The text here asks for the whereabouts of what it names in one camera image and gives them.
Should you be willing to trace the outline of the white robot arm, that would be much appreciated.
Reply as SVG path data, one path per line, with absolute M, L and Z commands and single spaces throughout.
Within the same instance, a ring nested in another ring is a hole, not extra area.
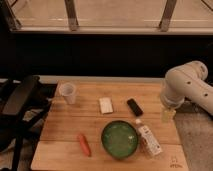
M 213 120 L 213 86 L 207 84 L 207 66 L 191 61 L 169 69 L 160 93 L 161 103 L 170 109 L 179 108 L 186 98 L 203 108 Z

